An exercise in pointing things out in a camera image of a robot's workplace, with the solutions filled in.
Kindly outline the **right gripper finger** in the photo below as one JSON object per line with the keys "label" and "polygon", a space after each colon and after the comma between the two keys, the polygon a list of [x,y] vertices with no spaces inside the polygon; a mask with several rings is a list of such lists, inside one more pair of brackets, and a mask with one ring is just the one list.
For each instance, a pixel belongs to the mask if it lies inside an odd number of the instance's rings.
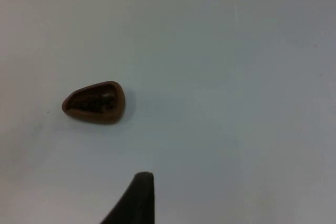
{"label": "right gripper finger", "polygon": [[154,224],[154,175],[150,172],[135,174],[122,197],[101,223]]}

